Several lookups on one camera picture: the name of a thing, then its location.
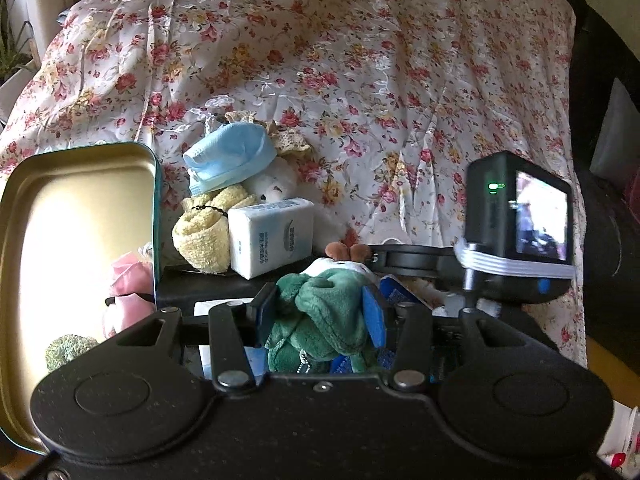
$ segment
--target gold tray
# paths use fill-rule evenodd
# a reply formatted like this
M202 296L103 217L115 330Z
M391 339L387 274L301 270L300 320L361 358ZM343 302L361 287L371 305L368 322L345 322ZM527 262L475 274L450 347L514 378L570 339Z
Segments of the gold tray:
M159 182L154 154L136 142L35 155L9 178L0 202L0 428L14 444L45 451L29 411L47 375L45 350L70 333L104 340L110 265L157 241Z

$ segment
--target camera screen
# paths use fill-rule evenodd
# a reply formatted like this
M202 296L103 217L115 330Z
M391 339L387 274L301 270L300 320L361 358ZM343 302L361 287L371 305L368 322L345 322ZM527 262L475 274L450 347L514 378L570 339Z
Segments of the camera screen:
M566 194L519 171L516 202L516 251L566 260Z

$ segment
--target white tissue package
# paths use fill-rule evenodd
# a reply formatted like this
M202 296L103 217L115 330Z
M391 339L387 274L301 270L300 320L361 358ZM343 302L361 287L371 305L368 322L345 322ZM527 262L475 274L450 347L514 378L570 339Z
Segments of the white tissue package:
M230 209L231 268L245 279L311 256L313 203L289 198Z

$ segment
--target white rubber band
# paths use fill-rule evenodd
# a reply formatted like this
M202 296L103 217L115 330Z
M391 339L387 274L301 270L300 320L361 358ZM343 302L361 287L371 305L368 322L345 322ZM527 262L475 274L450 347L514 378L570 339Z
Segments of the white rubber band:
M470 249L464 238L458 240L453 250L460 265L465 269L478 270L487 274L520 278L559 278L561 280L575 277L575 267L572 265L510 260L493 254L485 254Z

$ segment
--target floral tablecloth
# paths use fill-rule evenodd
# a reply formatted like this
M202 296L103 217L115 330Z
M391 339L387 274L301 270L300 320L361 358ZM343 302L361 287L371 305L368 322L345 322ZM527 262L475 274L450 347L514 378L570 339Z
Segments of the floral tablecloth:
M564 0L83 0L0 137L5 175L46 149L137 140L164 167L163 253L188 193L182 153L206 114L254 110L315 148L301 194L348 222L349 241L448 246L465 168L511 150L576 192L577 283L530 308L585 364L581 240Z

